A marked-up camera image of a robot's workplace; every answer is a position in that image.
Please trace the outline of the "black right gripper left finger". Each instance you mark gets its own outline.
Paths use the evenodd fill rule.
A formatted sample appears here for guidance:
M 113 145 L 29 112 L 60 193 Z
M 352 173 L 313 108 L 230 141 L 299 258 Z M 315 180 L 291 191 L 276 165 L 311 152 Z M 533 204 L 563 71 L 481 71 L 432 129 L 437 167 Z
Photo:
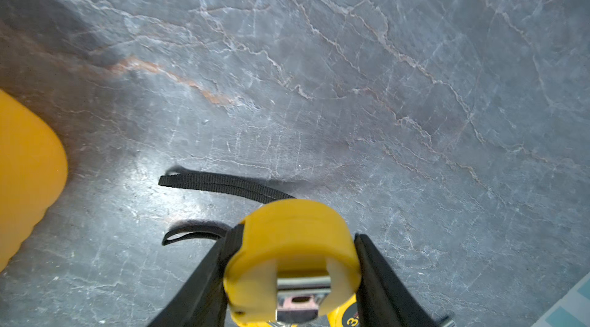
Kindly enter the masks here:
M 228 305 L 224 291 L 224 271 L 241 248 L 244 225 L 223 223 L 179 223 L 161 242 L 167 246 L 186 239 L 211 239 L 213 247 L 186 283 L 150 326 L 223 326 Z

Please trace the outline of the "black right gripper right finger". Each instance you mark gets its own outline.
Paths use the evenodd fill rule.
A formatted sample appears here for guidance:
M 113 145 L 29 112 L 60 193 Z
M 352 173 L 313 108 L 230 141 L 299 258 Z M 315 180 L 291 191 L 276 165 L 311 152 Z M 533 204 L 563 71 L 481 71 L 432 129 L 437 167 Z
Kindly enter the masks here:
M 362 276 L 356 291 L 362 326 L 437 327 L 367 235 L 356 234 L 354 245 Z

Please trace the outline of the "yellow tape measure small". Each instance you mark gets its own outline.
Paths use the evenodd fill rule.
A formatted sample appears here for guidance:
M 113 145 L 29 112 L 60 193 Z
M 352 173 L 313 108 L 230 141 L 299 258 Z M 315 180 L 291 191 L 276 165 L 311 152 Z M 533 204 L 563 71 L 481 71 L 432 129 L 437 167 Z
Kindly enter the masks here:
M 224 271 L 226 319 L 239 326 L 300 326 L 356 295 L 361 269 L 353 237 L 327 205 L 220 173 L 168 174 L 159 184 L 261 204 L 239 222 L 242 246 Z

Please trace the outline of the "black orange screwdriver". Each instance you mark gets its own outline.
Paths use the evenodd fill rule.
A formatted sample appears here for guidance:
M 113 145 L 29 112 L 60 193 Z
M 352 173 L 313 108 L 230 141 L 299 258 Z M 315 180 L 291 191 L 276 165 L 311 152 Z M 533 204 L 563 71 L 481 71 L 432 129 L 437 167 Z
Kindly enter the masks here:
M 457 327 L 457 325 L 451 316 L 446 316 L 439 322 L 438 327 Z

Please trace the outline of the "yellow plastic tray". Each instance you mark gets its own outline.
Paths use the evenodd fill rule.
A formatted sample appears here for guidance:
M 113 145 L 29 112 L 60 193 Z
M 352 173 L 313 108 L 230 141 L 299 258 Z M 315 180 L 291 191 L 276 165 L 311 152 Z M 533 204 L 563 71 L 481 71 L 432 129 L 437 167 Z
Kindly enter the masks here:
M 1 92 L 1 268 L 57 201 L 68 177 L 65 149 L 38 115 Z

